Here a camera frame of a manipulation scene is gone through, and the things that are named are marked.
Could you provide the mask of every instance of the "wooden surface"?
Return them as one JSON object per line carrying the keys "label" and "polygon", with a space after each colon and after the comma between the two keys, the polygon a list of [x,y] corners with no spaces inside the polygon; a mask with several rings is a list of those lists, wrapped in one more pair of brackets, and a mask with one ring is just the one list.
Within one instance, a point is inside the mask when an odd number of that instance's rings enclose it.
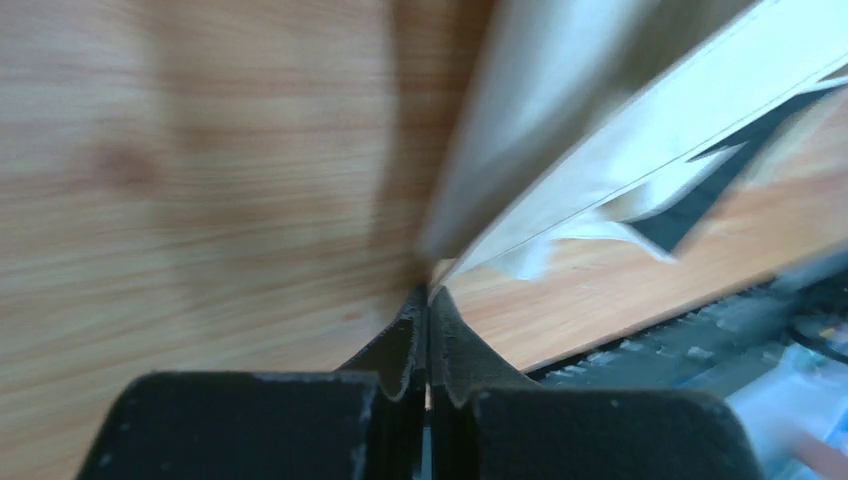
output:
{"label": "wooden surface", "polygon": [[[73,477],[150,370],[329,369],[378,332],[489,9],[0,2],[0,478]],[[540,284],[460,278],[464,314],[527,367],[848,238],[841,121],[682,267],[566,243]]]}
{"label": "wooden surface", "polygon": [[478,268],[449,282],[463,316],[507,360],[531,368],[844,245],[848,91],[835,101],[836,112],[776,167],[769,186],[737,188],[720,201],[677,264],[629,243],[563,240],[541,281]]}

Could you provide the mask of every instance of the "light wood tabletop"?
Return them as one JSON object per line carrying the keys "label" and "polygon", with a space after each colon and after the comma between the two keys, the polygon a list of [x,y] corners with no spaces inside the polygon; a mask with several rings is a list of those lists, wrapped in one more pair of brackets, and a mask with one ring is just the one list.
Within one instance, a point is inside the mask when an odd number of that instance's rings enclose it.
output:
{"label": "light wood tabletop", "polygon": [[[151,370],[332,369],[380,331],[491,3],[0,3],[0,478],[71,478]],[[451,288],[526,368],[751,281],[848,238],[846,125],[677,266],[565,242]]]}

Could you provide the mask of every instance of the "wood grain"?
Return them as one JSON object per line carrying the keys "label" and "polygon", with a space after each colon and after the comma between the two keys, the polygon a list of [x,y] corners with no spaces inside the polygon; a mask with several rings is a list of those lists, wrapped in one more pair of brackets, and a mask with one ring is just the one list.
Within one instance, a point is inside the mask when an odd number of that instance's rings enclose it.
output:
{"label": "wood grain", "polygon": [[[379,331],[421,279],[414,239],[490,9],[0,2],[0,478],[73,477],[138,375],[330,369]],[[825,248],[848,236],[828,138],[801,177],[728,202],[690,269],[575,242],[541,285],[480,271],[455,294],[528,366]]]}

